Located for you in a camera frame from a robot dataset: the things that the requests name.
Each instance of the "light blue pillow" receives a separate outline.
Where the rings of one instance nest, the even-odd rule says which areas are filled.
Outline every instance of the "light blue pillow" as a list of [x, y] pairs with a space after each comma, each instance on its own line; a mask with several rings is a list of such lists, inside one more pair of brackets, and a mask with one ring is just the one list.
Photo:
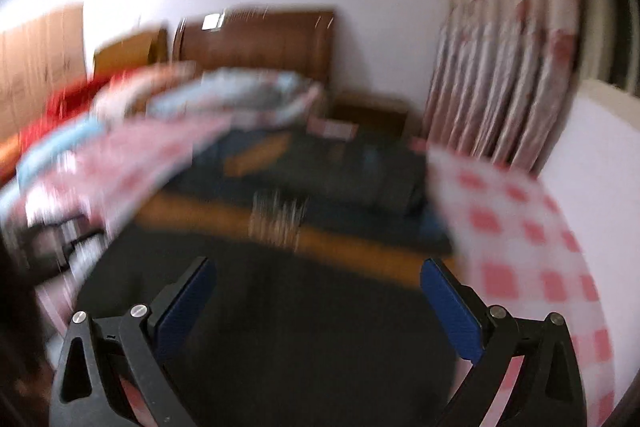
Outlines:
[[60, 154], [106, 131], [104, 124], [97, 119], [82, 115], [47, 134], [29, 148], [15, 168], [20, 191], [24, 191]]
[[20, 188], [18, 188], [17, 179], [14, 178], [0, 188], [0, 223], [4, 223], [6, 218], [9, 217], [18, 198], [20, 198]]

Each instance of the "cardboard box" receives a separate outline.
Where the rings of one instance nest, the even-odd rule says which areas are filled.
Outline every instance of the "cardboard box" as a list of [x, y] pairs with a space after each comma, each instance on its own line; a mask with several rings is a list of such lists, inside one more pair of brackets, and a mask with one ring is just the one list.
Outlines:
[[53, 91], [85, 74], [82, 5], [0, 34], [0, 140], [40, 117]]

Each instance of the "bed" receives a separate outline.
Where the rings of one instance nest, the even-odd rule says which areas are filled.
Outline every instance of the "bed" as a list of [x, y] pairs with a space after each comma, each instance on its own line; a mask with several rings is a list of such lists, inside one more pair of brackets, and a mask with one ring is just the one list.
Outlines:
[[[212, 30], [203, 21], [181, 23], [174, 60], [293, 70], [329, 86], [333, 10], [243, 8]], [[142, 206], [81, 289], [76, 309], [112, 316], [149, 302], [194, 257], [215, 261], [214, 297], [166, 366], [199, 425], [405, 426], [430, 422], [444, 406], [455, 355], [418, 274], [426, 257], [451, 259], [451, 247], [428, 203], [390, 214], [378, 200], [363, 206], [308, 187], [301, 203], [297, 192], [280, 195], [282, 172], [270, 171], [296, 151], [291, 143], [330, 157], [375, 147], [414, 175], [424, 165], [398, 142], [354, 135], [232, 131]], [[286, 153], [274, 156], [281, 143]], [[250, 174], [231, 175], [247, 155], [260, 168], [251, 160]], [[296, 204], [304, 214], [274, 239], [256, 223], [260, 200], [280, 197], [297, 202], [292, 215], [300, 217]]]

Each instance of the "brown wooden headboard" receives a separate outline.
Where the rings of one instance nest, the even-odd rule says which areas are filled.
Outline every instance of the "brown wooden headboard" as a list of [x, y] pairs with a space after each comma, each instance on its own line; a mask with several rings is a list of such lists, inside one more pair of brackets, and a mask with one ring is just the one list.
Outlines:
[[204, 17], [182, 20], [174, 60], [195, 60], [205, 71], [223, 67], [296, 71], [328, 84], [334, 40], [332, 9], [236, 8], [221, 28], [203, 30]]

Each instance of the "floral curtain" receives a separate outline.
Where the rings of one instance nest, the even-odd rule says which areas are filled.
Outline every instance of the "floral curtain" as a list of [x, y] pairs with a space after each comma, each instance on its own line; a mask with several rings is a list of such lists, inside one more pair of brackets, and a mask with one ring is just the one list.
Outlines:
[[568, 91], [580, 0], [451, 0], [422, 131], [531, 170]]

